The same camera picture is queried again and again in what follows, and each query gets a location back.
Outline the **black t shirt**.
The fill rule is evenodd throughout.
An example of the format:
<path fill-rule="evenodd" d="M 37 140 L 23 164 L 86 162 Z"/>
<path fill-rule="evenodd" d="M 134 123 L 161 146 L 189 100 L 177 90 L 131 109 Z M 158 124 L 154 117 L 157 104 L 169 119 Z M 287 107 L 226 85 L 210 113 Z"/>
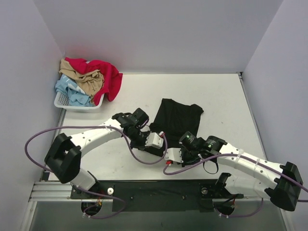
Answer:
<path fill-rule="evenodd" d="M 179 148 L 179 140 L 185 132 L 197 135 L 203 112 L 196 104 L 184 105 L 172 99 L 162 99 L 156 117 L 149 125 L 150 131 L 164 132 L 167 147 Z"/>

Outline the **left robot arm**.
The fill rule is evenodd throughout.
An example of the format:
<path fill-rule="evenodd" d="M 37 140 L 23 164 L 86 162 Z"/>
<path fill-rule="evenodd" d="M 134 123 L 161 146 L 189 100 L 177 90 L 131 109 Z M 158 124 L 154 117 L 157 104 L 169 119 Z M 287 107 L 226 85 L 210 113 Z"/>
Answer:
<path fill-rule="evenodd" d="M 134 113 L 118 113 L 90 130 L 67 136 L 59 134 L 53 141 L 45 159 L 45 164 L 61 183 L 71 183 L 82 188 L 87 198 L 98 195 L 99 186 L 94 176 L 82 169 L 81 159 L 100 145 L 126 136 L 134 144 L 144 147 L 147 132 L 141 128 L 149 116 L 140 108 Z"/>

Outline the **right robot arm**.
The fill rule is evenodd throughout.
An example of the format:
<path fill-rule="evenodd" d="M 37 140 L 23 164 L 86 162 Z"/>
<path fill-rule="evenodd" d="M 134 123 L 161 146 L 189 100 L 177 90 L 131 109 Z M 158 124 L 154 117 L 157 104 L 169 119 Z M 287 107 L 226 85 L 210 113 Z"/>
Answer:
<path fill-rule="evenodd" d="M 274 163 L 246 153 L 215 136 L 206 140 L 197 138 L 189 131 L 179 140 L 183 161 L 196 163 L 208 158 L 216 166 L 225 165 L 243 172 L 247 177 L 221 173 L 209 188 L 215 198 L 252 196 L 269 199 L 275 206 L 294 211 L 303 180 L 297 166 L 291 162 Z"/>

